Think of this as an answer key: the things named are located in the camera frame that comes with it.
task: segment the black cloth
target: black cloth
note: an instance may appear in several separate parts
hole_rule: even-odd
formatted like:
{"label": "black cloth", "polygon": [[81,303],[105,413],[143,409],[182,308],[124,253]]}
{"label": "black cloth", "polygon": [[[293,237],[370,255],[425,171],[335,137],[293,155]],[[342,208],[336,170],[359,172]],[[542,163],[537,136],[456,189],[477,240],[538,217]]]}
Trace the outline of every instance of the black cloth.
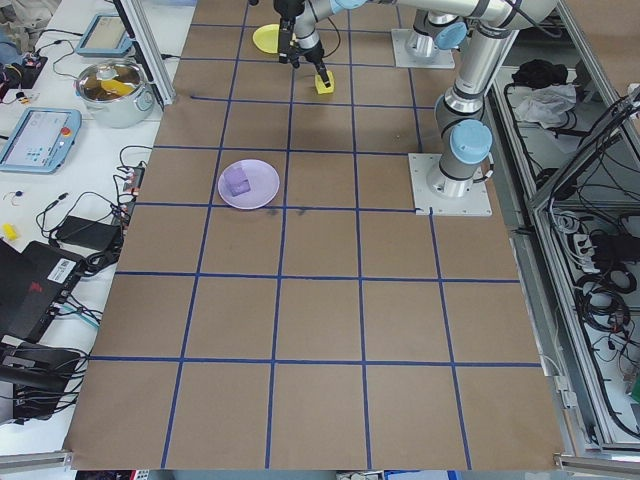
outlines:
{"label": "black cloth", "polygon": [[564,85],[568,74],[564,65],[554,65],[546,60],[531,60],[520,65],[520,69],[511,77],[515,83],[535,90],[550,85]]}

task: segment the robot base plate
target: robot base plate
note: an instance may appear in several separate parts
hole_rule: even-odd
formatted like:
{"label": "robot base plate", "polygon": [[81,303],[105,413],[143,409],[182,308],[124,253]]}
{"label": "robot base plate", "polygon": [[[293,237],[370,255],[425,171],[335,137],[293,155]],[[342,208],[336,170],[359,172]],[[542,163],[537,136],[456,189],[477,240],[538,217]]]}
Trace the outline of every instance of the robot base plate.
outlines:
{"label": "robot base plate", "polygon": [[[431,166],[440,161],[440,154],[410,153],[409,169],[411,171],[411,187],[413,204],[417,215],[434,215],[456,217],[490,217],[491,204],[487,187],[484,183],[474,183],[462,198],[443,198],[435,194],[427,185],[427,173]],[[482,176],[480,169],[476,174]]]}
{"label": "robot base plate", "polygon": [[412,30],[405,30],[394,28],[391,30],[391,39],[393,41],[393,53],[396,57],[396,67],[406,68],[433,68],[433,69],[447,69],[451,70],[455,68],[456,64],[453,61],[453,54],[450,50],[437,50],[438,54],[435,58],[425,61],[420,58],[416,58],[409,55],[405,48],[405,43]]}

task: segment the yellow object in pot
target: yellow object in pot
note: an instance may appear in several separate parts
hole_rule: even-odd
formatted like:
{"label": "yellow object in pot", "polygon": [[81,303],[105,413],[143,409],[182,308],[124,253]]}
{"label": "yellow object in pot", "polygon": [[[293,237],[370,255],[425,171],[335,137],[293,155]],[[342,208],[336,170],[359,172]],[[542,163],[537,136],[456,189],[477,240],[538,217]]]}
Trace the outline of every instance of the yellow object in pot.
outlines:
{"label": "yellow object in pot", "polygon": [[127,85],[126,83],[119,82],[118,80],[101,80],[100,85],[102,88],[109,92],[121,97],[126,97],[131,92],[133,92],[134,88],[131,85]]}

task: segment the black laptop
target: black laptop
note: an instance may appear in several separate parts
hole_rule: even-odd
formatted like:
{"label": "black laptop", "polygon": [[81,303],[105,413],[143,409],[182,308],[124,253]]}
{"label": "black laptop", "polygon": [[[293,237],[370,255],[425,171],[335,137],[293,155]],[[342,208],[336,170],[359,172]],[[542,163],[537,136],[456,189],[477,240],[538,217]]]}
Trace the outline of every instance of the black laptop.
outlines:
{"label": "black laptop", "polygon": [[38,342],[83,270],[75,253],[35,241],[19,253],[0,240],[0,339]]}

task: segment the small yellow object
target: small yellow object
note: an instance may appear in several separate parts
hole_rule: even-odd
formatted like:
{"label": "small yellow object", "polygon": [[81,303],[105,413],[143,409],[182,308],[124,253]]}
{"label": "small yellow object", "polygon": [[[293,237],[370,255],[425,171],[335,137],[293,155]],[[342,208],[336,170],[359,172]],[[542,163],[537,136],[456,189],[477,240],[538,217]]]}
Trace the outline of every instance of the small yellow object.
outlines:
{"label": "small yellow object", "polygon": [[329,81],[331,82],[331,85],[329,85],[328,87],[325,86],[324,82],[320,78],[320,75],[316,73],[316,90],[318,91],[318,95],[324,95],[325,93],[333,93],[335,89],[336,82],[333,79],[333,72],[331,70],[327,70],[327,75],[329,76]]}
{"label": "small yellow object", "polygon": [[253,43],[264,53],[278,53],[278,32],[280,25],[271,23],[253,32]]}
{"label": "small yellow object", "polygon": [[4,232],[4,236],[7,238],[7,240],[10,241],[17,240],[20,236],[16,231],[16,228],[10,223],[5,223],[4,225],[2,225],[2,231]]}
{"label": "small yellow object", "polygon": [[121,97],[126,97],[131,92],[133,92],[133,87],[131,85],[119,82],[118,80],[101,80],[100,83],[102,85],[102,88],[104,88],[107,92],[115,93],[117,95],[120,95]]}

